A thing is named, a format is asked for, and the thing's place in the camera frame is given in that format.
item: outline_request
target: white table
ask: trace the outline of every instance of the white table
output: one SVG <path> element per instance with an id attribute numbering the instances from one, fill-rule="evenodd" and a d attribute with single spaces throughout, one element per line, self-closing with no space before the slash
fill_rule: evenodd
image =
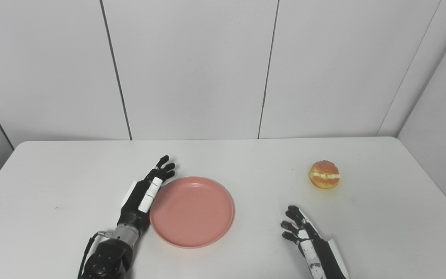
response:
<path id="1" fill-rule="evenodd" d="M 225 186 L 235 218 L 199 249 L 149 230 L 132 279 L 309 278 L 280 235 L 291 203 L 334 234 L 352 279 L 446 278 L 446 198 L 398 140 L 297 138 L 23 143 L 0 171 L 0 279 L 75 278 L 89 237 L 115 228 L 131 182 L 165 154 L 177 177 Z M 323 159 L 340 169 L 335 189 L 308 181 Z"/>

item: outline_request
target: pastry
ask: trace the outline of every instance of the pastry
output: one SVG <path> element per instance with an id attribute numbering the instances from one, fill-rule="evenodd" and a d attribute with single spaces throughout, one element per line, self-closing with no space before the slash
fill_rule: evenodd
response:
<path id="1" fill-rule="evenodd" d="M 330 161 L 319 161 L 309 171 L 309 179 L 318 188 L 331 189 L 338 185 L 340 174 L 335 164 Z"/>

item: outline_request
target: cream filling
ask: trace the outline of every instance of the cream filling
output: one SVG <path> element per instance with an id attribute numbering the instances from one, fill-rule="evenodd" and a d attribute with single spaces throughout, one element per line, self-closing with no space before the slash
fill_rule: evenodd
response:
<path id="1" fill-rule="evenodd" d="M 336 178 L 340 178 L 339 174 L 324 174 L 324 173 L 317 173 L 314 172 L 313 176 L 319 176 L 323 179 L 336 179 Z"/>

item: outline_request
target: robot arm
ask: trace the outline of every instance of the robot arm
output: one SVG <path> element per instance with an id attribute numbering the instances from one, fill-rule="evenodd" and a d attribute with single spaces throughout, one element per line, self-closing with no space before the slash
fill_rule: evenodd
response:
<path id="1" fill-rule="evenodd" d="M 166 180 L 175 176 L 175 163 L 167 164 L 168 155 L 137 182 L 122 206 L 117 228 L 113 233 L 100 231 L 89 240 L 78 274 L 79 279 L 124 279 L 132 266 L 133 246 L 150 225 L 149 209 L 152 201 Z M 100 242 L 82 267 L 88 250 L 97 235 L 109 237 Z"/>
<path id="2" fill-rule="evenodd" d="M 311 221 L 295 205 L 289 205 L 285 215 L 297 226 L 283 221 L 281 227 L 287 231 L 282 236 L 297 244 L 306 260 L 313 279 L 348 279 L 347 269 L 333 240 L 324 240 Z"/>

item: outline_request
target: black fingertip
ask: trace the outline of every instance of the black fingertip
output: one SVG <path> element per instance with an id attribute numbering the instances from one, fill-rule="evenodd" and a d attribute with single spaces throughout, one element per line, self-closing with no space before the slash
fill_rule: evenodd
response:
<path id="1" fill-rule="evenodd" d="M 175 171 L 174 170 L 170 170 L 166 173 L 166 180 L 172 178 L 175 176 Z"/>
<path id="2" fill-rule="evenodd" d="M 159 169 L 158 173 L 156 173 L 156 177 L 163 181 L 166 180 L 166 175 L 167 175 L 166 170 L 163 169 Z"/>
<path id="3" fill-rule="evenodd" d="M 163 166 L 164 164 L 166 164 L 168 161 L 170 160 L 170 157 L 168 155 L 165 155 L 163 157 L 161 157 L 161 159 L 159 160 L 159 162 L 156 164 L 156 166 L 158 168 L 161 168 L 161 166 Z"/>
<path id="4" fill-rule="evenodd" d="M 299 232 L 299 229 L 297 229 L 296 227 L 294 227 L 294 225 L 292 225 L 292 223 L 287 221 L 281 222 L 280 226 L 286 230 L 290 230 L 294 235 L 297 235 L 297 233 Z"/>
<path id="5" fill-rule="evenodd" d="M 281 236 L 283 236 L 283 238 L 285 238 L 286 240 L 297 242 L 297 237 L 295 237 L 295 235 L 289 231 L 284 231 Z"/>
<path id="6" fill-rule="evenodd" d="M 169 163 L 163 169 L 165 169 L 166 171 L 170 171 L 172 169 L 175 169 L 175 163 Z"/>

